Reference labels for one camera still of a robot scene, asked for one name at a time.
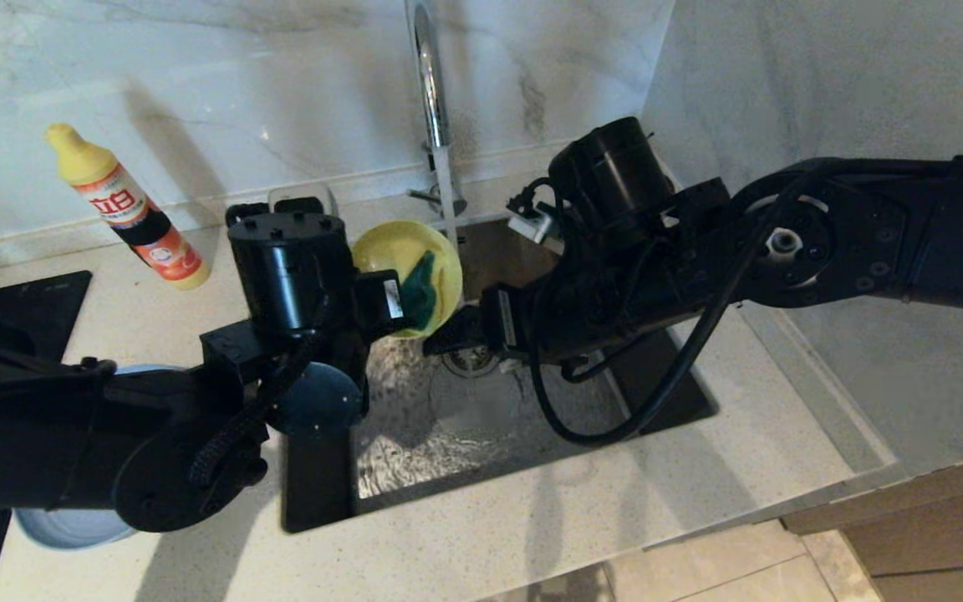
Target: running water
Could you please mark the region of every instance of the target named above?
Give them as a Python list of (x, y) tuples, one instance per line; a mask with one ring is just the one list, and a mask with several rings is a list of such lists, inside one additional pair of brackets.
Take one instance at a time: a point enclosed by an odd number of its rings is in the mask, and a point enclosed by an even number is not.
[(456, 236), (456, 187), (451, 182), (451, 147), (444, 145), (433, 149), (433, 167), (436, 169), (436, 187), (441, 194), (441, 212), (444, 213), (444, 235), (451, 242), (456, 255), (459, 254), (459, 239)]

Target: marble wall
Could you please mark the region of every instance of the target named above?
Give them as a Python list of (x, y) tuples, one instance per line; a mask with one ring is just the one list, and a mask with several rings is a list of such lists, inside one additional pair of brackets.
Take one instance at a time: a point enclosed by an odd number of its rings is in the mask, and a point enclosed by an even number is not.
[[(638, 114), (672, 2), (439, 0), (460, 159)], [(0, 0), (0, 237), (92, 217), (48, 123), (169, 206), (419, 165), (413, 83), (402, 0)]]
[[(643, 121), (684, 184), (813, 156), (963, 153), (963, 3), (683, 1)], [(963, 311), (788, 312), (908, 473), (963, 461)]]

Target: dish soap bottle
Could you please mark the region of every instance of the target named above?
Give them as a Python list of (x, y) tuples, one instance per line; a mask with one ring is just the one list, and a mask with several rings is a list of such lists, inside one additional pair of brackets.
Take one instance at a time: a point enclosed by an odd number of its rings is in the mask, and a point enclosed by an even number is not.
[(211, 270), (110, 150), (93, 145), (68, 123), (47, 127), (58, 152), (58, 175), (99, 211), (133, 253), (179, 289), (206, 282)]

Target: floor tile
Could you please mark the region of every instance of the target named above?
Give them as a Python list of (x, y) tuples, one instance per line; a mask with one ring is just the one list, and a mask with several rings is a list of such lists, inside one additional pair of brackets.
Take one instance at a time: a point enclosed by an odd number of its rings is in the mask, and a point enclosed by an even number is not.
[(813, 558), (805, 555), (693, 594), (681, 602), (834, 602), (834, 597)]
[(619, 556), (604, 568), (619, 602), (671, 602), (803, 554), (797, 536), (769, 521)]
[(838, 602), (883, 602), (841, 531), (802, 536), (802, 543)]
[(615, 602), (604, 568), (585, 567), (478, 602)]

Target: bottle label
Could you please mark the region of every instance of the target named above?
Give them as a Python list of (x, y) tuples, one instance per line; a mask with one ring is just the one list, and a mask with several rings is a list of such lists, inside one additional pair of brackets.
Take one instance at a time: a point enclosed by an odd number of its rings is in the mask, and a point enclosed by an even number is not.
[(165, 279), (188, 278), (199, 270), (202, 258), (176, 228), (151, 244), (137, 244), (133, 250), (140, 259)]
[(118, 228), (142, 220), (154, 206), (120, 163), (106, 178), (73, 188), (99, 211), (103, 220)]
[[(102, 180), (73, 188), (119, 233), (140, 226), (146, 218), (160, 213), (120, 163)], [(188, 278), (199, 270), (202, 257), (168, 221), (164, 226), (167, 227), (165, 233), (158, 240), (130, 246), (162, 278), (169, 281)]]

